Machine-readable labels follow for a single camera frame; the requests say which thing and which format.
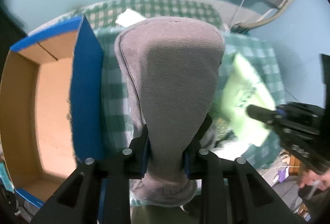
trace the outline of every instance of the purple object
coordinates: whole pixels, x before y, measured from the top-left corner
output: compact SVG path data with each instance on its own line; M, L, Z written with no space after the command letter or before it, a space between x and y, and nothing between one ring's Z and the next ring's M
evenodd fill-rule
M279 170L277 171L277 175L279 176L279 178L278 178L278 182L283 182L283 181L286 179L286 170L287 170L287 169L288 169L288 168L285 167L283 170L279 169Z

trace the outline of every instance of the green checkered blanket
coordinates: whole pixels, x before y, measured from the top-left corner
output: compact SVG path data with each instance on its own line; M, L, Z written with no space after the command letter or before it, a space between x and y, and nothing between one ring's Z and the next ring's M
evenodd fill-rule
M179 16L199 19L220 29L221 18L210 4L192 0L113 0L78 8L61 17L69 19L75 15L85 15L92 29L115 27L119 14L130 8L146 18L156 16Z
M103 51L102 67L102 132L108 155L126 148L133 138L133 125L125 81L114 54L114 41L123 30L116 27L117 16L127 8L150 18L158 15L184 16L196 18L221 26L216 10L209 4L187 0L114 0L76 9L62 15L58 21L77 14L87 17ZM284 88L278 63L271 44L240 34L225 33L226 50L219 69L219 83L216 96L221 95L231 71L231 53L238 51L246 57L257 70L268 87L276 104L284 100ZM251 146L244 154L255 168L267 168L279 154L279 140L271 133L261 147Z

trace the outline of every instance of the metal screw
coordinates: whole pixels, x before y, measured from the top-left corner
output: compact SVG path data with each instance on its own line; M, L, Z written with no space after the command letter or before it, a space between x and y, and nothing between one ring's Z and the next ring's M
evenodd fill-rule
M123 149L122 153L124 155L130 155L132 153L132 150L130 148L127 148L127 149Z
M207 155L209 153L209 150L208 149L200 149L198 152L199 152L200 155Z
M91 165L92 163L94 163L94 159L92 157L89 157L85 160L85 164L87 165Z
M237 161L239 164L241 164L241 165L243 165L243 164L246 163L246 160L245 160L243 157L238 157L238 158L236 159L236 161Z
M287 133L287 134L292 132L292 130L289 128L283 128L283 131L284 131L284 133Z

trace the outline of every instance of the cardboard box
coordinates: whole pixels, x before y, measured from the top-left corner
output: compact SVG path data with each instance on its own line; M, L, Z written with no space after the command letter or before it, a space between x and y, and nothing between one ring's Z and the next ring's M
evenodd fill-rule
M0 86L0 138L15 190L40 207L74 171L103 159L103 51L76 17L10 48Z

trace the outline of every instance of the white tag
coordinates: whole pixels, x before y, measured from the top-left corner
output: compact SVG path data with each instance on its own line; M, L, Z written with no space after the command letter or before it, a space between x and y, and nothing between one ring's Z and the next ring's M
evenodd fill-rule
M131 9L126 9L126 11L122 14L120 14L117 17L116 24L123 26L123 27L129 27L135 23L138 23L140 21L145 20L146 18L139 14L138 12L131 10Z

